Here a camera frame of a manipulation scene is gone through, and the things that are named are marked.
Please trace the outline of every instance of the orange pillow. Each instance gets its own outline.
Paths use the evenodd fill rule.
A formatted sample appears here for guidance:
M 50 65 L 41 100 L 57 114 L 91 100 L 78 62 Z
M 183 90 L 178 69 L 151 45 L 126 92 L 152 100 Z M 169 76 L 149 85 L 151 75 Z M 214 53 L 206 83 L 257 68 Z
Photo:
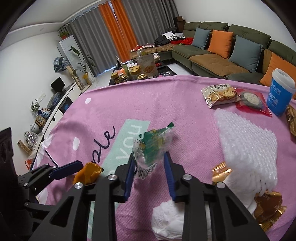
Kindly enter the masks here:
M 233 32 L 213 30 L 208 51 L 218 54 L 223 58 L 229 58 L 232 38 Z
M 277 56 L 275 53 L 272 53 L 268 70 L 263 78 L 260 80 L 260 83 L 265 86 L 270 86 L 271 75 L 276 68 L 286 72 L 296 82 L 296 67 L 288 61 Z

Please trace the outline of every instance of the blue gray pillow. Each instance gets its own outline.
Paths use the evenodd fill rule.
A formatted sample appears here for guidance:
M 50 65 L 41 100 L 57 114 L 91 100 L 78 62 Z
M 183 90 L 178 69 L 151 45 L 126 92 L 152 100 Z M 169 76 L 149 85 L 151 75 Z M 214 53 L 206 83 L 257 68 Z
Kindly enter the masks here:
M 210 32 L 211 30 L 196 28 L 192 45 L 204 50 L 207 45 L 207 42 L 209 41 Z
M 235 36 L 235 45 L 229 61 L 239 65 L 251 73 L 255 73 L 263 45 Z

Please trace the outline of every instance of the orange curtain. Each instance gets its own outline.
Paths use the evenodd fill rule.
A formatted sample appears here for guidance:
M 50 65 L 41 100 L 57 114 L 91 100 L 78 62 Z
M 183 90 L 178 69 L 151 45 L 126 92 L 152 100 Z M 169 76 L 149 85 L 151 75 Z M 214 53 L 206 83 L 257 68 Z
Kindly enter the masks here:
M 130 59 L 130 49 L 128 49 L 123 34 L 119 28 L 118 22 L 108 2 L 99 5 L 99 11 L 102 14 L 104 22 L 112 36 L 114 45 L 122 62 Z
M 129 50 L 132 50 L 137 46 L 137 40 L 123 4 L 121 0 L 111 0 L 111 3 L 114 8 L 123 38 L 126 41 L 126 45 Z

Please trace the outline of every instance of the blue gripper pad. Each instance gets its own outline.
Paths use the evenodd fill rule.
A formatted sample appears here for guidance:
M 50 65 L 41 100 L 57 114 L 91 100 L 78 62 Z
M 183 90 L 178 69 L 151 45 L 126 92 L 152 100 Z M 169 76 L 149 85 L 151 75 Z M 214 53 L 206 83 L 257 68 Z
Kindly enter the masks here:
M 125 190 L 124 190 L 124 199 L 125 201 L 128 200 L 130 194 L 131 194 L 131 186 L 133 185 L 133 178 L 134 178 L 134 175 L 135 175 L 135 168 L 136 168 L 136 161 L 134 159 L 134 157 L 132 157 L 132 160 L 131 160 L 131 164 L 129 166 L 129 169 L 128 169 L 128 173 L 126 175 L 126 187 L 125 187 Z
M 167 153 L 164 154 L 163 157 L 163 165 L 165 168 L 165 175 L 167 178 L 167 183 L 168 183 L 168 190 L 170 192 L 170 196 L 173 201 L 176 199 L 176 192 L 175 192 L 175 180 L 172 172 L 172 168 L 170 166 L 170 161 Z
M 82 168 L 83 164 L 81 161 L 74 161 L 62 167 L 53 169 L 49 177 L 55 180 L 60 180 L 76 172 L 79 172 Z

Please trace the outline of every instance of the gray curtain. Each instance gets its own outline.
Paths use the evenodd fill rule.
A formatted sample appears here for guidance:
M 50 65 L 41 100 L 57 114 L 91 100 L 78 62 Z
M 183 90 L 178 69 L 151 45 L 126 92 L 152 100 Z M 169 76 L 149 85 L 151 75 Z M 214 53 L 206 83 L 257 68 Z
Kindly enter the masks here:
M 173 28 L 178 11 L 173 0 L 122 0 L 138 44 L 154 44 L 157 37 Z
M 64 25 L 72 34 L 84 56 L 90 54 L 96 67 L 91 68 L 94 75 L 116 65 L 117 51 L 111 35 L 98 8 L 92 8 L 82 16 Z

